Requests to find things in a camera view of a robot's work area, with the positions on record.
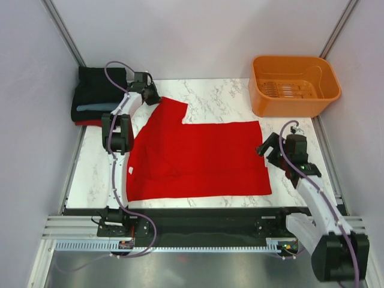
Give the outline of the bright red t shirt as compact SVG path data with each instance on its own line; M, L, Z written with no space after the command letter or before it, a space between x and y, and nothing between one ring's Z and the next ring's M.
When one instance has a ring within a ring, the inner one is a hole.
M259 122L185 124L187 107L163 98L136 136L128 199L270 195Z

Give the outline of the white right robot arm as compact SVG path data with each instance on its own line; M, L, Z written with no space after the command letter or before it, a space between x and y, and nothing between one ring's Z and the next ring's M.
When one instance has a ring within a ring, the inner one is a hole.
M368 236L358 233L326 195L320 170L308 160L306 137L271 133L256 152L285 172L310 211L310 215L296 212L277 218L276 232L296 236L310 254L319 281L354 281L358 286L367 273Z

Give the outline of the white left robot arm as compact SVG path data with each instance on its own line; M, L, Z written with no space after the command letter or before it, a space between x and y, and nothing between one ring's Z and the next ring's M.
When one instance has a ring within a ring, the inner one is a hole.
M134 147L131 117L143 104L160 103L161 97L147 71L135 72L134 80L123 92L117 108L101 117L102 144L108 155L110 182L107 205L98 213L99 237L133 238L139 224L143 224L145 236L150 226L157 229L149 217L128 210L127 163Z

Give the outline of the folded grey t shirt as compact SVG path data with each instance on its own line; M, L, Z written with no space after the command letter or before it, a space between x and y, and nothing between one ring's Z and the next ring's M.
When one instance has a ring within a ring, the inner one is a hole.
M84 111L113 111L118 107L118 103L93 103L84 104L76 107L77 112Z

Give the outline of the orange plastic basket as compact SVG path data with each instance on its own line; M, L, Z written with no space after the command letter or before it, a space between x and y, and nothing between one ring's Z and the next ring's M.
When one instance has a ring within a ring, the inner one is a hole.
M330 63L314 56L258 56L248 82L258 117L313 118L341 96Z

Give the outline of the folded black t shirt top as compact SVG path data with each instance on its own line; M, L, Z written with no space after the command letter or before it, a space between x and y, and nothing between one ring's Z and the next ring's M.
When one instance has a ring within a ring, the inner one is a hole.
M78 77L73 97L76 105L119 103L124 96L124 91L109 81L104 68L79 67Z

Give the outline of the folded black t shirt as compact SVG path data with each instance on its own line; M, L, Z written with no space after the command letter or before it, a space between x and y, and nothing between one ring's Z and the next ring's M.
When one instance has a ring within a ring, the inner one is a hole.
M73 97L76 105L119 103L124 96L124 91L109 81L104 68L79 67L78 77Z
M111 111L84 111L77 112L77 106L71 107L71 120L73 122L77 121L87 121L87 120L100 120L104 113L110 113Z

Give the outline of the folded dark red t shirt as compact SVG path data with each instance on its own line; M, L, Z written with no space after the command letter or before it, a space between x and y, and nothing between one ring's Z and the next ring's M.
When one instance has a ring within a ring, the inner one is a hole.
M75 122L76 126L95 126L95 127L101 127L102 123L101 120L87 120L87 121L77 121Z

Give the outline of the folded black t shirt lower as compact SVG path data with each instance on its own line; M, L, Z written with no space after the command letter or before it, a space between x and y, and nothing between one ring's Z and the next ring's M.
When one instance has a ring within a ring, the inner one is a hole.
M84 111L77 112L77 106L71 107L71 120L73 122L77 121L87 121L87 120L100 120L104 113L110 113L111 111Z

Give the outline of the aluminium frame post left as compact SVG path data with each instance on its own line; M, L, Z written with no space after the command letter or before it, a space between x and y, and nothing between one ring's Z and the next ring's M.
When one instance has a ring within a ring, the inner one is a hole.
M61 17L56 5L51 0L42 0L42 4L44 5L48 15L52 19L54 25L56 26L57 30L59 31L64 43L66 44L67 48L69 49L72 57L74 58L75 62L80 67L85 67L86 62L84 61L80 50L76 46L72 36L70 35L70 32L65 25L65 22L63 18Z

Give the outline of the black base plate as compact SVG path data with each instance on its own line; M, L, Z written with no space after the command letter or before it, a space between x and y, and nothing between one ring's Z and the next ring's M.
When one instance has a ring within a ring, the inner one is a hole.
M156 230L137 226L134 240L140 246L185 244L188 247L260 245L266 238L292 238L285 217L299 208L149 208L134 209L149 217Z

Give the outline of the aluminium frame rail right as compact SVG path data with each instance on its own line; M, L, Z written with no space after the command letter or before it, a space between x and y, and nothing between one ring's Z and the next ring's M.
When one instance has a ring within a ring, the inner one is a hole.
M336 22L330 36L328 37L319 57L322 59L326 59L334 45L336 44L338 38L340 37L343 29L346 27L349 19L351 18L353 12L357 8L358 4L360 3L360 0L349 0L339 17L338 21Z

